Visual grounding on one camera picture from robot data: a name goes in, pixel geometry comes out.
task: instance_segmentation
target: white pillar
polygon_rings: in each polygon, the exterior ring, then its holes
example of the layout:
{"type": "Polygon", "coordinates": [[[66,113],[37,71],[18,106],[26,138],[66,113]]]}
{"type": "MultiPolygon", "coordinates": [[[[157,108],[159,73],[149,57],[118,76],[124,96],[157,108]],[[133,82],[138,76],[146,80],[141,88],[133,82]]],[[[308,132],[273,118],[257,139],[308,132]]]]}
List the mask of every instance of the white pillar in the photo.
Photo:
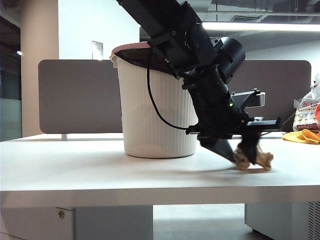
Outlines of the white pillar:
{"type": "Polygon", "coordinates": [[[22,136],[39,127],[38,64],[59,58],[58,0],[25,0],[21,7],[22,136]]]}

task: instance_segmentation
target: gray desk divider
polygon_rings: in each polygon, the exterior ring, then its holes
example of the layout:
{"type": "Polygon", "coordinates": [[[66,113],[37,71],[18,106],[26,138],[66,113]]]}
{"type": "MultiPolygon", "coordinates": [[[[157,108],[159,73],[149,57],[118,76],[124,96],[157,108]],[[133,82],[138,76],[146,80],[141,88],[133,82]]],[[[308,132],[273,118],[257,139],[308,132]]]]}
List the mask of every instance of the gray desk divider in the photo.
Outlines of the gray desk divider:
{"type": "Polygon", "coordinates": [[[118,72],[110,60],[43,60],[38,72],[44,133],[122,133],[118,72]]]}
{"type": "Polygon", "coordinates": [[[246,108],[252,117],[265,120],[281,117],[282,131],[292,132],[294,99],[310,91],[311,65],[304,60],[246,60],[228,84],[230,92],[257,88],[265,92],[265,106],[246,108]]]}
{"type": "MultiPolygon", "coordinates": [[[[43,60],[39,67],[40,128],[47,134],[121,133],[117,69],[109,60],[43,60]]],[[[251,116],[286,120],[294,99],[308,91],[311,66],[301,60],[246,60],[228,84],[230,91],[258,88],[265,106],[251,116]]],[[[291,131],[288,121],[282,130],[291,131]]]]}

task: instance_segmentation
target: black cable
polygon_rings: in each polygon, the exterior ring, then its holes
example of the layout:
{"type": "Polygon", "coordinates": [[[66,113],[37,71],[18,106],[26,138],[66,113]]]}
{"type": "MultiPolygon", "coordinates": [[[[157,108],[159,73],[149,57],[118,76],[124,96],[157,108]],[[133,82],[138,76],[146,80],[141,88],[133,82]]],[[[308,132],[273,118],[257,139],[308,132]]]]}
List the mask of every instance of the black cable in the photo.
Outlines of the black cable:
{"type": "Polygon", "coordinates": [[[146,69],[146,83],[147,83],[149,96],[150,96],[152,105],[153,105],[153,107],[154,107],[154,110],[155,110],[156,114],[158,115],[158,117],[159,117],[165,124],[169,125],[169,126],[172,127],[172,128],[175,128],[175,129],[187,130],[187,128],[185,128],[185,127],[175,126],[175,125],[171,124],[170,122],[168,122],[167,120],[165,120],[165,119],[161,116],[161,114],[160,114],[160,112],[159,112],[159,110],[158,110],[158,108],[157,108],[157,105],[156,105],[156,103],[155,103],[155,100],[154,100],[154,98],[152,97],[151,88],[150,88],[150,65],[151,65],[151,56],[152,56],[152,48],[150,47],[149,57],[148,57],[148,67],[147,67],[147,69],[146,69]]]}

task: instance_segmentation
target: ceiling light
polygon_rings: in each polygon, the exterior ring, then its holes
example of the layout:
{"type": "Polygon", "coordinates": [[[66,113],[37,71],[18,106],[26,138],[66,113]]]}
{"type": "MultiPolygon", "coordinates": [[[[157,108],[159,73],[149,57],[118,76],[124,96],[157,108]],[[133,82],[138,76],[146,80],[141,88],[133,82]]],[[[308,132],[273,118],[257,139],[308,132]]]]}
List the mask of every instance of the ceiling light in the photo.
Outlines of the ceiling light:
{"type": "Polygon", "coordinates": [[[279,24],[279,23],[243,23],[243,22],[203,22],[207,30],[217,31],[291,31],[320,32],[320,24],[279,24]]]}

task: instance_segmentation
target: yellow cloth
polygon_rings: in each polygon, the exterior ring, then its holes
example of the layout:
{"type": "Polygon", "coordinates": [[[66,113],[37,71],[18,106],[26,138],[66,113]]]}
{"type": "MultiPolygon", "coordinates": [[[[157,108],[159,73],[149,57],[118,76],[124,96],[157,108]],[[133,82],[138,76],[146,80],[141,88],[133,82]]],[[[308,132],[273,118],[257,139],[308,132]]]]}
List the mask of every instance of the yellow cloth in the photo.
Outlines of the yellow cloth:
{"type": "Polygon", "coordinates": [[[283,140],[304,143],[304,144],[320,144],[320,136],[317,136],[316,133],[303,129],[302,131],[293,131],[285,134],[282,137],[283,140]]]}

